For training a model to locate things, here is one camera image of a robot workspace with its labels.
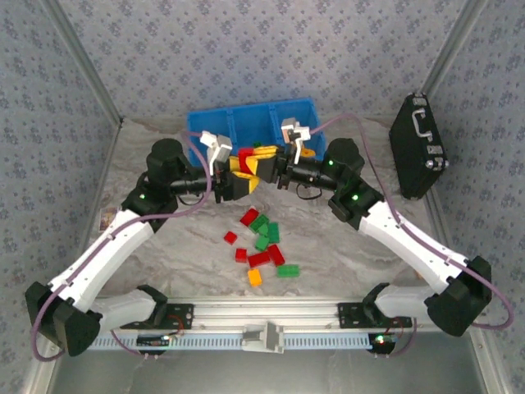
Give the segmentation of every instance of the green lego brick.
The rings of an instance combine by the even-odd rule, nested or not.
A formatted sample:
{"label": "green lego brick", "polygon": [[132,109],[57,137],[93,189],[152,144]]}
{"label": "green lego brick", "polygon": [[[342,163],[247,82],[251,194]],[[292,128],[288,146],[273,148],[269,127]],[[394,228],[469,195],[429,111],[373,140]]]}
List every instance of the green lego brick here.
{"label": "green lego brick", "polygon": [[255,249],[257,249],[259,252],[263,252],[268,247],[268,244],[270,243],[270,240],[268,240],[267,236],[260,236],[255,241]]}
{"label": "green lego brick", "polygon": [[275,222],[268,224],[268,238],[271,244],[278,244],[281,241],[279,236],[279,225]]}
{"label": "green lego brick", "polygon": [[299,265],[289,264],[277,267],[277,277],[298,277]]}
{"label": "green lego brick", "polygon": [[264,223],[262,226],[260,226],[259,229],[257,229],[257,232],[261,236],[268,236],[268,225],[266,223]]}
{"label": "green lego brick", "polygon": [[270,220],[268,219],[268,217],[266,215],[263,215],[262,213],[257,216],[257,218],[252,222],[252,224],[249,225],[249,228],[253,231],[253,232],[257,232],[257,230],[260,228],[260,226],[262,226],[263,224],[268,224],[268,222],[270,222]]}

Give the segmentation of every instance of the patterned wallpaper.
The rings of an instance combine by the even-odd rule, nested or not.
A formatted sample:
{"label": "patterned wallpaper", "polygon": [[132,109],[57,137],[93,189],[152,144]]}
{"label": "patterned wallpaper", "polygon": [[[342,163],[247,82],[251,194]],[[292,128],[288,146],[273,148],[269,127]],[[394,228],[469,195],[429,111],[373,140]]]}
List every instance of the patterned wallpaper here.
{"label": "patterned wallpaper", "polygon": [[61,0],[125,117],[311,96],[395,114],[464,0]]}
{"label": "patterned wallpaper", "polygon": [[[432,100],[450,157],[438,192],[458,249],[493,264],[516,323],[497,334],[525,392],[525,5],[490,1]],[[503,321],[504,309],[491,304]]]}
{"label": "patterned wallpaper", "polygon": [[0,5],[0,392],[31,359],[23,293],[69,265],[113,130],[34,0]]}

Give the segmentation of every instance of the black case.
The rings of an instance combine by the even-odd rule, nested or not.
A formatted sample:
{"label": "black case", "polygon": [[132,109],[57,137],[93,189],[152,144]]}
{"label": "black case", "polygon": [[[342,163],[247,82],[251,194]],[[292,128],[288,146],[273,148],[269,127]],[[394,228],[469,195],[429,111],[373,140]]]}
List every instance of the black case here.
{"label": "black case", "polygon": [[449,166],[425,94],[407,96],[389,135],[401,194],[421,199]]}

